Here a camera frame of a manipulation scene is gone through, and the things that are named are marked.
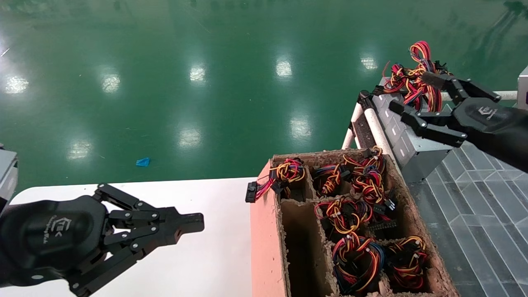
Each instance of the wire connector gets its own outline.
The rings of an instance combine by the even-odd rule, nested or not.
[[[363,152],[363,157],[365,159],[370,159],[372,158],[372,151],[370,150],[370,148],[367,148],[364,152]]]
[[[354,169],[355,167],[350,170],[344,165],[339,165],[339,172],[341,173],[341,179],[346,182],[351,182],[353,179],[352,171],[354,171]]]
[[[391,199],[388,199],[385,201],[385,205],[388,207],[388,209],[390,210],[394,210],[396,209],[396,204],[394,202],[392,202]]]
[[[295,158],[293,158],[293,160],[299,161],[299,163],[304,164],[304,161],[301,160],[299,157],[295,157]]]
[[[257,196],[257,182],[248,182],[248,189],[246,190],[246,203],[255,203],[255,197]]]
[[[280,194],[290,183],[288,181],[278,181],[276,180],[272,185],[271,189],[276,193]]]
[[[269,179],[270,180],[275,180],[277,179],[277,169],[270,169],[269,170]]]
[[[379,96],[379,95],[382,95],[385,93],[385,87],[384,86],[380,86],[380,85],[377,85],[374,87],[374,90],[372,91],[372,94],[374,96]]]
[[[383,221],[379,223],[374,223],[368,226],[368,229],[370,231],[377,231],[382,229],[389,229],[394,228],[398,226],[398,222],[396,220],[390,220],[390,221]]]
[[[380,215],[385,215],[385,210],[387,209],[387,207],[385,205],[381,205],[381,204],[377,204],[377,203],[374,203],[372,205],[372,210],[374,210],[374,212],[376,212],[377,214],[380,214]]]

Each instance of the white tabletop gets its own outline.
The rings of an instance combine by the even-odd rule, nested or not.
[[[101,288],[93,297],[251,296],[248,182],[256,178],[111,184],[154,207],[201,212],[205,229],[160,247]],[[30,188],[11,204],[72,200],[92,195],[95,184]],[[0,289],[0,296],[72,297],[64,280]]]

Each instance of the cardboard divider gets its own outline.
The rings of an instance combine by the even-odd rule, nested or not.
[[[269,239],[274,238],[273,234],[266,235],[273,228],[276,228],[276,235],[278,234],[279,236],[278,248],[281,255],[280,263],[274,264],[271,273],[269,270],[267,272],[263,271],[260,267],[252,269],[254,275],[258,273],[257,279],[253,276],[253,296],[342,296],[339,292],[337,279],[333,274],[332,248],[335,244],[326,240],[322,226],[314,214],[315,203],[323,200],[318,198],[315,193],[310,168],[332,163],[343,163],[343,154],[355,160],[362,160],[364,158],[363,152],[364,150],[339,150],[276,155],[270,160],[268,168],[271,165],[275,166],[283,162],[286,158],[298,157],[304,161],[304,166],[308,168],[307,177],[304,179],[304,183],[299,184],[298,187],[292,187],[291,190],[292,198],[294,197],[293,190],[295,189],[299,191],[305,202],[298,202],[295,199],[279,199],[274,192],[270,191],[262,200],[257,201],[255,206],[252,206],[252,266],[256,263],[259,266],[270,266],[266,263],[275,263],[267,262],[270,261],[268,260],[269,258],[276,260],[277,253],[275,249],[272,248],[271,253],[267,252],[270,249],[261,248],[262,245],[268,245]],[[392,230],[386,229],[383,232],[383,236],[378,236],[378,234],[371,233],[368,230],[365,231],[364,235],[376,238],[376,241],[381,245],[386,245],[403,237],[413,235],[421,237],[426,245],[426,253],[428,255],[425,264],[427,268],[425,269],[427,285],[423,290],[425,292],[400,293],[399,291],[401,290],[393,285],[386,272],[382,271],[378,283],[378,291],[372,292],[368,296],[459,296],[403,178],[398,174],[390,158],[384,157],[386,161],[384,186],[386,190],[389,188],[394,188],[395,190],[395,199],[398,204],[394,215],[398,220],[398,227]],[[345,193],[345,196],[358,199],[361,194],[352,191],[351,193]],[[257,232],[255,229],[261,230],[263,222],[269,222],[269,228],[266,231]],[[279,268],[281,263],[281,272],[284,278],[277,278],[275,269]]]
[[[312,203],[283,200],[287,277],[291,297],[319,297],[335,293],[327,280],[328,250],[324,245]]]

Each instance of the wire harness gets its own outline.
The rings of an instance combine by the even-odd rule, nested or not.
[[[286,159],[276,167],[270,168],[269,175],[262,178],[266,177],[269,177],[269,179],[264,184],[259,184],[258,180],[248,184],[246,202],[254,203],[267,193],[269,189],[273,189],[277,194],[281,194],[284,191],[285,198],[289,199],[291,194],[290,184],[303,180],[306,177],[306,169],[301,159]]]
[[[410,236],[386,247],[387,274],[401,288],[419,290],[424,286],[423,264],[427,258],[425,243]]]
[[[383,248],[372,238],[350,233],[334,246],[332,259],[342,293],[349,294],[363,291],[378,278],[384,265],[385,254]],[[363,259],[368,261],[368,268],[362,273],[356,263]]]
[[[416,110],[422,109],[422,101],[426,101],[429,112],[440,112],[442,110],[442,96],[440,90],[427,85],[421,76],[426,72],[452,75],[445,64],[439,61],[431,62],[431,48],[426,41],[418,41],[409,48],[411,58],[418,65],[414,69],[405,68],[396,63],[391,67],[391,78],[386,81],[383,88],[384,93],[407,92],[403,97],[406,105],[414,105]]]

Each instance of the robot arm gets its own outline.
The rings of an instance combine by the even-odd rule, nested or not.
[[[108,213],[103,201],[123,210]],[[107,184],[70,201],[8,206],[0,217],[0,287],[65,279],[86,297],[156,248],[203,229],[202,214],[155,208]]]
[[[389,108],[416,135],[460,147],[469,141],[481,151],[528,172],[528,112],[499,105],[500,96],[470,80],[426,72],[422,80],[446,90],[456,104],[451,113],[420,113],[399,101]]]

